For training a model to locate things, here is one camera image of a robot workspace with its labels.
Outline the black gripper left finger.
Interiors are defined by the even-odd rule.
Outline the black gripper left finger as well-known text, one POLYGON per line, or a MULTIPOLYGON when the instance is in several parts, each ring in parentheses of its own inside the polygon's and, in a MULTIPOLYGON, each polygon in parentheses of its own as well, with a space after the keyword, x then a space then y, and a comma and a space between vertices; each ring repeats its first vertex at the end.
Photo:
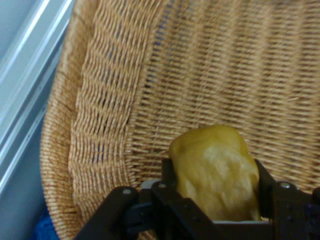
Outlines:
POLYGON ((153 231, 158 240, 211 240, 213 222, 176 190, 171 159, 161 163, 161 180, 151 188, 114 188, 76 235, 77 240, 136 240, 153 231))

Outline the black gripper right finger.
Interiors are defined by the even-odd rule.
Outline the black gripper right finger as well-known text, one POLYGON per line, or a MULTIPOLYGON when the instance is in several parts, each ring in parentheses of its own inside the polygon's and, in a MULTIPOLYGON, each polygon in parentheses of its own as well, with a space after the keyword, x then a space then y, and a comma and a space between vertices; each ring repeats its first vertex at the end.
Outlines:
POLYGON ((306 193, 288 181, 276 181, 258 160, 259 211, 272 225, 273 240, 320 238, 320 188, 306 193))

